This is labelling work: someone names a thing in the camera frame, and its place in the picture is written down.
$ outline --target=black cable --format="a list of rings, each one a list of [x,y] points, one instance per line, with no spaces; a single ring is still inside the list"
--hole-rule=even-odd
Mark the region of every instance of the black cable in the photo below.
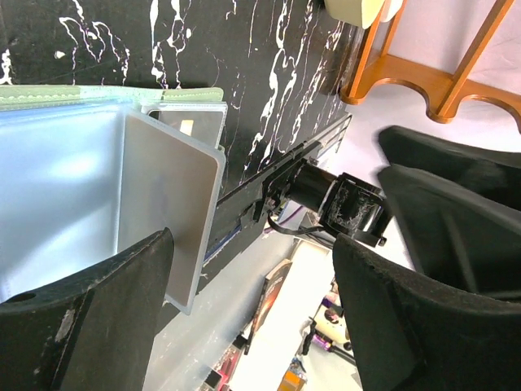
[[[273,221],[273,219],[271,218],[271,213],[268,215],[268,224],[269,226],[271,226],[271,228],[273,228],[274,231],[277,231],[279,234],[283,235],[307,235],[313,232],[324,231],[323,226],[311,226],[309,228],[303,228],[301,230],[290,230],[284,228],[283,226],[280,226],[279,224]]]
[[[315,235],[314,233],[306,234],[310,239],[314,240],[318,244],[326,247],[326,248],[333,248],[333,243],[327,240],[326,238],[322,238],[319,235]]]

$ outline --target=wooden shelf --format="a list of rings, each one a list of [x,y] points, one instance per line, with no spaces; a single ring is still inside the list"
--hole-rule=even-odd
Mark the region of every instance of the wooden shelf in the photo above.
[[[521,133],[521,96],[476,81],[466,80],[444,115],[440,107],[453,75],[394,55],[385,55],[367,67],[354,96],[349,96],[349,86],[340,91],[340,98],[347,104],[362,103],[373,86],[398,84],[409,87],[423,96],[427,104],[427,116],[441,124],[449,123],[457,114],[460,102],[480,100],[505,109],[514,117]]]
[[[449,123],[464,100],[479,100],[506,110],[521,133],[521,95],[468,80],[472,67],[486,47],[514,0],[496,0],[474,41],[454,74],[430,68],[407,59],[389,55],[388,50],[405,7],[405,1],[392,20],[380,57],[369,61],[372,44],[379,26],[377,19],[366,35],[361,58],[352,80],[340,90],[340,98],[348,104],[360,104],[373,86],[398,84],[420,93],[427,104],[427,116],[441,124]]]

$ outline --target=floor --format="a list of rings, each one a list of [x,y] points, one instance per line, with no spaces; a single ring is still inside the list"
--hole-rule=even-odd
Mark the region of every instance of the floor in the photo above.
[[[362,390],[355,366],[316,345],[311,345],[303,364],[308,374],[308,383],[303,391]]]

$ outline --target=black marble surface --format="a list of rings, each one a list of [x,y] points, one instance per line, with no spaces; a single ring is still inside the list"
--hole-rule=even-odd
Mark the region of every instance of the black marble surface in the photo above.
[[[343,110],[357,31],[322,0],[0,0],[0,84],[218,86],[222,195]]]

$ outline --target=gray plastic container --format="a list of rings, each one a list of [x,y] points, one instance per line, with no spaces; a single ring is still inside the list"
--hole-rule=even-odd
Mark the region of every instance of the gray plastic container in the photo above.
[[[168,227],[190,313],[225,157],[126,104],[0,112],[0,302]]]

